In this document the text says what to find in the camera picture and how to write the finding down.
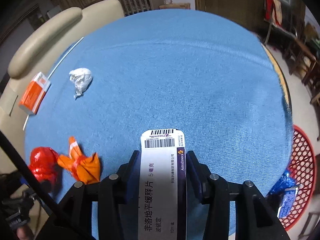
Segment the orange wrapper bag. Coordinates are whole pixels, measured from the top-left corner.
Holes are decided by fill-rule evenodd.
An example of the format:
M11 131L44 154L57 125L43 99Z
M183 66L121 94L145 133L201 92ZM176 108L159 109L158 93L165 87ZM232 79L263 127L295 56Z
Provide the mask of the orange wrapper bag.
M69 171L76 181L81 181L86 185L98 183L101 169L98 154L85 156L73 136L69 137L68 143L68 156L59 155L57 164Z

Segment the blue foil snack bag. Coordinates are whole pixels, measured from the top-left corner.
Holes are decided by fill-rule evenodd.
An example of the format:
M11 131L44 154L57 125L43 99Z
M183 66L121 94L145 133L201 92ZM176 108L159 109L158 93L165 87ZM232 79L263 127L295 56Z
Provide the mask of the blue foil snack bag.
M298 194L299 185L287 188L281 195L281 202L278 208L277 217L285 218L289 215Z

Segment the white medicine box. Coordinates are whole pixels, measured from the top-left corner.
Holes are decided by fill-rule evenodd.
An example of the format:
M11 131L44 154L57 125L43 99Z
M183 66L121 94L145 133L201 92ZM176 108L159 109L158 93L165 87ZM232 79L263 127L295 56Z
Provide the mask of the white medicine box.
M184 134L154 129L141 138L138 239L185 239L187 176Z

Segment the red plastic bag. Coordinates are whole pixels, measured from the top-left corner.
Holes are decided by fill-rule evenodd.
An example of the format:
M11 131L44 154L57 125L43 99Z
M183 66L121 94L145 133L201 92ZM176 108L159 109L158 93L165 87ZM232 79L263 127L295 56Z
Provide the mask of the red plastic bag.
M55 185L57 181L58 154L49 147L37 147L31 151L29 169L39 181L49 181Z

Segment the blue plastic bag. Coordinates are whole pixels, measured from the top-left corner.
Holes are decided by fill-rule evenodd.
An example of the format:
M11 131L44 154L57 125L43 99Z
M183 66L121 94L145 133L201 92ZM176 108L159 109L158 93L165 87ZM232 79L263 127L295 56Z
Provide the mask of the blue plastic bag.
M297 182L295 178L291 176L291 172L286 168L283 174L280 176L278 181L272 186L268 196L276 194L280 195L284 193L286 190L292 191L295 196L297 195Z

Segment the white tissue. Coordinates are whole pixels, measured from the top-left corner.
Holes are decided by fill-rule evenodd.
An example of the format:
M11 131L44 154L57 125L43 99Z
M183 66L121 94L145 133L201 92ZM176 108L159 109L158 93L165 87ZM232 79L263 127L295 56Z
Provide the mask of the white tissue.
M74 84L74 99L82 96L92 82L92 72L87 68L77 68L69 72L69 80Z

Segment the red mesh basket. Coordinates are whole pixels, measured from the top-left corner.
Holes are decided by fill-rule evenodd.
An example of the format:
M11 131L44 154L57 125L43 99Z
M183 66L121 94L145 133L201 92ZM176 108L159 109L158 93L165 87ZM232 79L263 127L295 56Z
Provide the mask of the red mesh basket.
M280 221L286 231L289 231L306 211L316 185L316 156L312 144L304 131L294 125L292 153L287 169L296 183L299 190L296 200L289 214Z

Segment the orange white box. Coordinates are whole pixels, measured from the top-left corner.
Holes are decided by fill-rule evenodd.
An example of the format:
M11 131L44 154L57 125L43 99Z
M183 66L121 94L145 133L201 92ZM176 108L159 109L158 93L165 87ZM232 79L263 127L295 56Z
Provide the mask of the orange white box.
M37 73L27 85L18 106L28 115L35 115L50 85L43 72Z

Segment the cream leather sofa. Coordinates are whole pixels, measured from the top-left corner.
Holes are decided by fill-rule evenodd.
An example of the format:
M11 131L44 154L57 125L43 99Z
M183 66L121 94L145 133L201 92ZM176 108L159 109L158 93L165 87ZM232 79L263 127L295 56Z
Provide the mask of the cream leather sofa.
M72 43L122 17L118 0L104 0L85 9L71 7L41 25L18 48L9 63L10 79L1 95L1 132L22 158L27 114L18 103L28 83L38 72L48 74Z

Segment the blue tablecloth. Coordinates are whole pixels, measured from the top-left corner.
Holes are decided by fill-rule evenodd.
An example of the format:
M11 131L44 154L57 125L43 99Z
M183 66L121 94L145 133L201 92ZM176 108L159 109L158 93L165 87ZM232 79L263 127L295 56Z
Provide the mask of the blue tablecloth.
M26 131L26 153L44 146L68 156L73 136L87 157L98 154L102 181L135 150L141 159L144 132L173 128L184 134L185 157L193 151L228 182L252 181L264 198L283 174L292 149L290 103L266 49L245 28L206 12L157 10L110 23L76 48L71 70L93 76L82 94L87 102L60 123ZM56 170L58 208L77 181ZM187 159L186 176L185 239L203 239L209 206L195 196ZM138 239L138 198L139 184L119 206L124 239Z

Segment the white plastic rod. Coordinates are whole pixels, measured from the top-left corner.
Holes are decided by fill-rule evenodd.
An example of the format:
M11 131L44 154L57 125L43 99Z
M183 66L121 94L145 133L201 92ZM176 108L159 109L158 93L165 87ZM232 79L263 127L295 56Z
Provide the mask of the white plastic rod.
M84 38L71 44L58 58L49 73L49 88L43 97L36 115L29 115L23 125L24 131L34 131L41 123L46 125L52 122L61 122L75 107L87 102L87 96L82 95L78 99L73 98L74 85L69 80L68 72L75 66L75 56L79 52L76 48L81 46Z

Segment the brown cardboard box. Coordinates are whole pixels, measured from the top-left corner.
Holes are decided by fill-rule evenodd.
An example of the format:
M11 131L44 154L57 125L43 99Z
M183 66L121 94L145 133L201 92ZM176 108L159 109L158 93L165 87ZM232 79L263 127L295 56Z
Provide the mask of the brown cardboard box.
M190 3L170 3L159 6L159 9L189 9Z

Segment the metal chair with red cloth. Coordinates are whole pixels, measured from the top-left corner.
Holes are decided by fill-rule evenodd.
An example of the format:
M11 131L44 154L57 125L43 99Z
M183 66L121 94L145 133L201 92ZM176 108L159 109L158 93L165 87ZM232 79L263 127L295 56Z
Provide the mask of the metal chair with red cloth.
M297 21L290 7L282 5L280 0L264 0L264 9L264 21L268 22L264 45L267 45L272 30L288 38L298 37Z

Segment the wooden double door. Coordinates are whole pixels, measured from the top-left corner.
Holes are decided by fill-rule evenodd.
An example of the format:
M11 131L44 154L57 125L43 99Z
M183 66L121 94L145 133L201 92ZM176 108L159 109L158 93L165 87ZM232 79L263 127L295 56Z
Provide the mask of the wooden double door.
M267 28L264 0L195 0L195 9L227 18L250 31Z

